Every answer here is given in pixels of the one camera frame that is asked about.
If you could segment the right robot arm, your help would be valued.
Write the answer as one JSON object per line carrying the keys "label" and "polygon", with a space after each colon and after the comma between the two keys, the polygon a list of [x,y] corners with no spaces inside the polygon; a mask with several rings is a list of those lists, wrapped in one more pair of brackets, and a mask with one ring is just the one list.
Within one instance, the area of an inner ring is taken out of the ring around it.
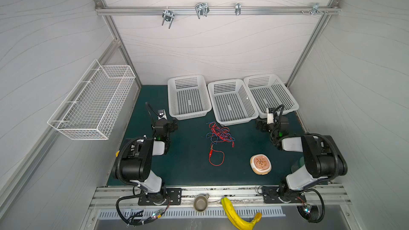
{"label": "right robot arm", "polygon": [[276,196],[289,203],[303,192],[323,182],[331,182],[348,172],[347,163],[330,135],[306,133],[290,135],[289,122],[283,117],[284,105],[265,109],[266,119],[257,119],[256,128],[269,132],[269,141],[280,151],[300,152],[304,165],[287,175],[270,197]]}

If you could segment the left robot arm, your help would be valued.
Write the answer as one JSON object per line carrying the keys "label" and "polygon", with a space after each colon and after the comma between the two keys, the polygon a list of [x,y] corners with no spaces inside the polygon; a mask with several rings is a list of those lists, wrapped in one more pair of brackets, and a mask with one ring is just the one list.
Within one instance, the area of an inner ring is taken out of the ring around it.
{"label": "left robot arm", "polygon": [[165,155],[170,147],[170,134],[178,129],[175,119],[168,120],[164,109],[154,111],[147,102],[153,134],[127,139],[117,152],[112,169],[113,178],[139,188],[146,196],[166,197],[166,185],[152,170],[154,156]]}

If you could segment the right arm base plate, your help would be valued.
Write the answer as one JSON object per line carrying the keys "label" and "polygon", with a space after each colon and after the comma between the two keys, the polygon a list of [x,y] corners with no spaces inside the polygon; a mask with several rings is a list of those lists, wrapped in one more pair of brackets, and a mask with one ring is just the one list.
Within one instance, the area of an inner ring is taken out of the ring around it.
{"label": "right arm base plate", "polygon": [[266,204],[303,204],[307,200],[301,191],[293,191],[282,186],[260,186],[257,192]]}

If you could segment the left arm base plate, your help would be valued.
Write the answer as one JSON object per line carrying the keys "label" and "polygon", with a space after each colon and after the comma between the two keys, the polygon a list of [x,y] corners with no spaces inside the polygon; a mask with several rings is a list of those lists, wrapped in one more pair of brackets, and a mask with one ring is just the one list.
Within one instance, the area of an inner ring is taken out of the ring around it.
{"label": "left arm base plate", "polygon": [[166,188],[158,193],[148,193],[139,197],[139,206],[180,205],[182,200],[181,188]]}

